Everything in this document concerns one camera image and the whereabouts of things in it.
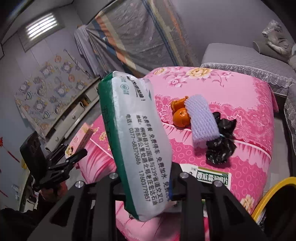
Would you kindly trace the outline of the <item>left hand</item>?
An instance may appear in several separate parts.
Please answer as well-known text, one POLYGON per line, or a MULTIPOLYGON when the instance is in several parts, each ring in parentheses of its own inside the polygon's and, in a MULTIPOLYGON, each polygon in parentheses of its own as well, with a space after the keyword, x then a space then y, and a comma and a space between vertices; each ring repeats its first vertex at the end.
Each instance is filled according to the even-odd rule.
POLYGON ((58 184, 54 188, 41 189, 40 193, 41 193, 41 196, 46 201, 56 202, 56 201, 59 201, 67 193, 67 191, 68 191, 68 188, 67 188, 66 182, 64 181, 58 184))

